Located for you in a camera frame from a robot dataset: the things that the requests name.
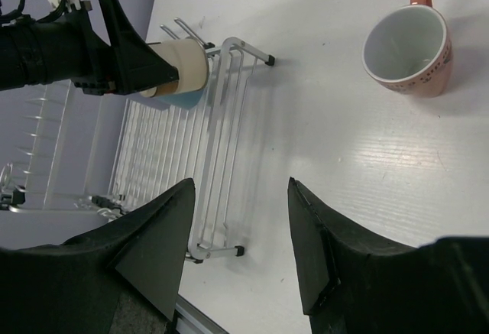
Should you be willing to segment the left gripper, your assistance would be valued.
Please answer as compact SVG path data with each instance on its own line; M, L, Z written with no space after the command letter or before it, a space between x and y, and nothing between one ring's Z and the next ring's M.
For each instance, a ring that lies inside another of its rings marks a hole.
M178 69L141 38L119 0L99 4L109 42L94 32L87 10L64 16L81 49L82 71L72 78L75 87L87 95L127 96L179 80Z

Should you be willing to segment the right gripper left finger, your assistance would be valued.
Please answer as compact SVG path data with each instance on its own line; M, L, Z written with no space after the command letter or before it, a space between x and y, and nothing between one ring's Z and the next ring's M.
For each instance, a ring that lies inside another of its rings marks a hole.
M162 333L174 318L193 223L186 178L60 245L1 251L3 333Z

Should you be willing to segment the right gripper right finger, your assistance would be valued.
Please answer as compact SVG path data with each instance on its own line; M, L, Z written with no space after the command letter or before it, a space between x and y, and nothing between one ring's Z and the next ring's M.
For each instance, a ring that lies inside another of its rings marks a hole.
M488 240L418 248L378 235L295 179L288 213L303 313L314 333L486 333Z

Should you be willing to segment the steel cup brown base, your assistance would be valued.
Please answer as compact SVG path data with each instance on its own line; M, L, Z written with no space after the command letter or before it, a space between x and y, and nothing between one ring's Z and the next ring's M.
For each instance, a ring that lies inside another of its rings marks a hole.
M177 69L179 79L140 92L145 98L179 95L203 89L209 78L209 61L193 38L150 43L150 48Z

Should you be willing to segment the blue cup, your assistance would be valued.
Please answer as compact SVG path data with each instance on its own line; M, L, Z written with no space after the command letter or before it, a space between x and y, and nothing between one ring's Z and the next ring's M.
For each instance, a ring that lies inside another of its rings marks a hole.
M155 99L159 102L162 102L167 105L174 105L181 109L192 109L196 105L198 105L204 90L192 91L192 92L183 92L165 96L158 96Z

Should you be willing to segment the pink mug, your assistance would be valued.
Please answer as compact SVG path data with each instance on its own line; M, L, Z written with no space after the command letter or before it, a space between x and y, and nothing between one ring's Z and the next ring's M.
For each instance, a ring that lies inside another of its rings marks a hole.
M393 92L439 96L452 75L448 25L432 0L410 0L372 28L361 58L370 78Z

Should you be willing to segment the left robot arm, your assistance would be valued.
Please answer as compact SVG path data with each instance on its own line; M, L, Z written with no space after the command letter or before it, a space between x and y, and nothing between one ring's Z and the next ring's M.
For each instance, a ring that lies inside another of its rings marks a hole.
M76 8L60 0L38 20L24 13L25 2L1 16L2 90L68 79L87 95L128 96L180 78L134 30L119 0L99 0L108 42L92 29L88 1Z

